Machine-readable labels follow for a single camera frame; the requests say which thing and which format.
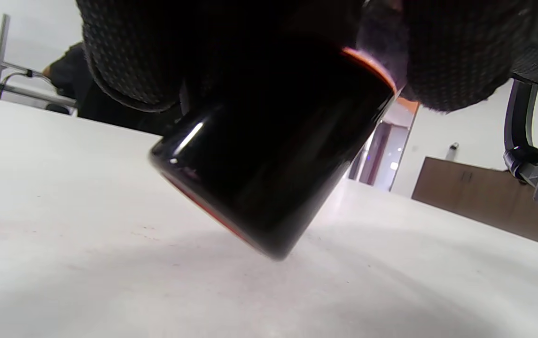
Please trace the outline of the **person's right hand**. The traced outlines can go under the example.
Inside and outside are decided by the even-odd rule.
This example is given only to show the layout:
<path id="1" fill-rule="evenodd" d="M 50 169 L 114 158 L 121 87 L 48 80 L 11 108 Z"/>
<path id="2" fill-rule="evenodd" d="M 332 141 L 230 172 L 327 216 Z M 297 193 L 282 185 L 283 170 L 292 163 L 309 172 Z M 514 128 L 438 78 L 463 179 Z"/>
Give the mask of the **person's right hand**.
<path id="1" fill-rule="evenodd" d="M 538 0 L 368 0 L 357 49 L 403 98 L 464 109 L 512 77 L 538 85 Z"/>

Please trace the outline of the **person's left hand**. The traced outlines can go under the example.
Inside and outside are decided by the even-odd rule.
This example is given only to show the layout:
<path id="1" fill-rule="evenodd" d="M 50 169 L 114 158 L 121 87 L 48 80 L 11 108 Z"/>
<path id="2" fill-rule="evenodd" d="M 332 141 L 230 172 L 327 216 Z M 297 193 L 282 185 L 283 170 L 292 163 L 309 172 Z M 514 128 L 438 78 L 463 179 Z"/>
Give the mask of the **person's left hand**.
<path id="1" fill-rule="evenodd" d="M 78 0 L 86 59 L 111 98 L 146 112 L 204 95 L 281 37 L 353 45 L 361 0 Z"/>

